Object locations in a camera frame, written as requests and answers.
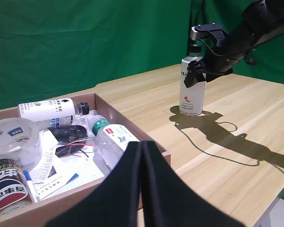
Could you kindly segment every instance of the white bottle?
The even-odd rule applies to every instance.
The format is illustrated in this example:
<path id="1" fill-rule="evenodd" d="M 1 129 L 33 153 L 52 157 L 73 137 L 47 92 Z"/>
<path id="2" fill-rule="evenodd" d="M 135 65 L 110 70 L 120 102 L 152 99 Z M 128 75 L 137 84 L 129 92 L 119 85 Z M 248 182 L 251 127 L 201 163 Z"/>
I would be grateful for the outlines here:
<path id="1" fill-rule="evenodd" d="M 96 136 L 96 151 L 110 169 L 115 167 L 130 141 L 139 141 L 125 126 L 111 124 L 101 115 L 90 117 L 89 123 Z"/>
<path id="2" fill-rule="evenodd" d="M 190 46 L 189 56 L 182 59 L 181 80 L 180 80 L 180 112 L 186 115 L 199 115 L 203 110 L 205 81 L 198 82 L 187 88 L 184 80 L 187 74 L 187 67 L 191 61 L 202 59 L 201 46 L 194 44 Z"/>
<path id="3" fill-rule="evenodd" d="M 19 117 L 36 122 L 40 130 L 71 124 L 77 116 L 88 113 L 88 103 L 75 103 L 70 98 L 18 105 Z"/>

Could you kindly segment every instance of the green backdrop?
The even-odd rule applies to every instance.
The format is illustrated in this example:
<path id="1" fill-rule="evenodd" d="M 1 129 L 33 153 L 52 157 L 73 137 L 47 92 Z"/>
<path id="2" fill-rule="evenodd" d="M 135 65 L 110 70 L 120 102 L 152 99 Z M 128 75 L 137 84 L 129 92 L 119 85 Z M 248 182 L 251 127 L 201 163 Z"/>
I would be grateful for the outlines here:
<path id="1" fill-rule="evenodd" d="M 250 2 L 0 0 L 0 109 L 180 63 L 189 23 L 231 31 Z M 235 73 L 284 83 L 284 37 L 253 56 Z"/>

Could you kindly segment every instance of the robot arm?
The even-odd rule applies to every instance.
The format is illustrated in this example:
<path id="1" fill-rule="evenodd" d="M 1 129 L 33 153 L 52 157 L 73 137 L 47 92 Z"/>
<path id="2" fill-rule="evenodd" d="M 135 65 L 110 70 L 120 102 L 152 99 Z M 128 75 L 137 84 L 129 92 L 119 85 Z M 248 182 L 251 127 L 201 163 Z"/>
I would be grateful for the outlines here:
<path id="1" fill-rule="evenodd" d="M 242 58 L 246 63 L 255 65 L 248 57 L 250 51 L 284 28 L 284 0 L 255 0 L 244 10 L 242 17 L 242 21 L 229 34 L 217 23 L 192 27 L 192 40 L 203 42 L 202 39 L 210 38 L 214 46 L 208 46 L 200 61 L 190 62 L 184 81 L 186 87 L 232 73 L 232 67 Z"/>

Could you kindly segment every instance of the red logo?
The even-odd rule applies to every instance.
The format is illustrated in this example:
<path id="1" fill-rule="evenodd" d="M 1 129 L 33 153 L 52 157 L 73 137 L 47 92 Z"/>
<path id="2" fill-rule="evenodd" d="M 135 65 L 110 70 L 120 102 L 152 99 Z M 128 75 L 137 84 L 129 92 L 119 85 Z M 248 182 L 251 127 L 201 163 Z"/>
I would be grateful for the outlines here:
<path id="1" fill-rule="evenodd" d="M 188 103 L 191 102 L 191 100 L 190 100 L 187 96 L 185 96 L 184 99 L 185 99 Z"/>
<path id="2" fill-rule="evenodd" d="M 106 129 L 107 133 L 114 133 L 111 129 Z"/>

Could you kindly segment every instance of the clear tape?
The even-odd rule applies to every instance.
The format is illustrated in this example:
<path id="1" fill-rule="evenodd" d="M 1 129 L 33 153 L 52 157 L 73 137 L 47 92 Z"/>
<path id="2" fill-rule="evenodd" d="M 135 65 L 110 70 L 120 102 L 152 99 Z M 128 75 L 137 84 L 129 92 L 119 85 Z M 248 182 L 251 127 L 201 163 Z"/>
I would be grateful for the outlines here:
<path id="1" fill-rule="evenodd" d="M 42 157 L 39 128 L 31 120 L 0 120 L 0 159 L 13 159 L 22 170 L 32 170 Z"/>

